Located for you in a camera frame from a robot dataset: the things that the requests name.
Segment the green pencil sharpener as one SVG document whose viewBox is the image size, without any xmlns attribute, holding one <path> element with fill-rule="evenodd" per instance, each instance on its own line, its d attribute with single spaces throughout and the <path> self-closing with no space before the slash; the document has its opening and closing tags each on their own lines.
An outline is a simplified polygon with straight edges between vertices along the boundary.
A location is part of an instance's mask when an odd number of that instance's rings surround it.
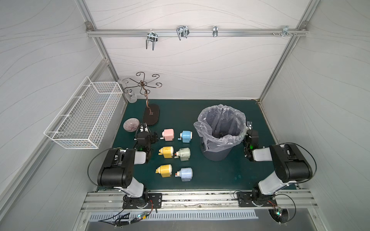
<svg viewBox="0 0 370 231">
<path fill-rule="evenodd" d="M 181 148 L 174 154 L 174 158 L 179 158 L 181 161 L 188 161 L 191 156 L 190 148 Z"/>
</svg>

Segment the light blue pencil sharpener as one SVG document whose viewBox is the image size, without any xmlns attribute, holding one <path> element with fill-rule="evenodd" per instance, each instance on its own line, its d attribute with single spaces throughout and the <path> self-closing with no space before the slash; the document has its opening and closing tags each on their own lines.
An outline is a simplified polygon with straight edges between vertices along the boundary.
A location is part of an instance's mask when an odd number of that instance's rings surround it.
<svg viewBox="0 0 370 231">
<path fill-rule="evenodd" d="M 193 170 L 190 167 L 181 168 L 175 173 L 176 178 L 180 178 L 182 182 L 190 182 L 193 178 Z"/>
</svg>

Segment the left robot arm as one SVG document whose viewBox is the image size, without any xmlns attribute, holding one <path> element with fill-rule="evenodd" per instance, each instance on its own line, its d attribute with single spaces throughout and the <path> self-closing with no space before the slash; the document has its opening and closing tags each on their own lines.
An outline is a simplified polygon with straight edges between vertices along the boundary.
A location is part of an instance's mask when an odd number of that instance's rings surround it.
<svg viewBox="0 0 370 231">
<path fill-rule="evenodd" d="M 146 123 L 140 124 L 135 132 L 133 148 L 109 148 L 92 158 L 87 167 L 88 180 L 97 187 L 124 193 L 123 208 L 129 205 L 139 209 L 152 206 L 147 187 L 134 177 L 134 171 L 135 165 L 147 164 L 151 160 L 151 146 L 158 140 L 158 134 L 151 132 Z M 106 157 L 94 181 L 90 177 L 90 166 L 103 153 L 106 153 Z"/>
</svg>

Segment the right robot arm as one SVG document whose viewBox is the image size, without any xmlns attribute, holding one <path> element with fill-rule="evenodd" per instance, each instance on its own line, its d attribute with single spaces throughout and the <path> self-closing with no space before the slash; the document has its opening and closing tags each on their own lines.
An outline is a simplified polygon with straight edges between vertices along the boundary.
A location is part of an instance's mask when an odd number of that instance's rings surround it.
<svg viewBox="0 0 370 231">
<path fill-rule="evenodd" d="M 274 171 L 259 181 L 250 193 L 239 193 L 238 200 L 256 207 L 270 203 L 276 193 L 291 184 L 311 180 L 315 171 L 304 157 L 302 146 L 286 142 L 259 147 L 259 133 L 247 122 L 247 133 L 243 141 L 244 155 L 251 162 L 272 162 Z"/>
</svg>

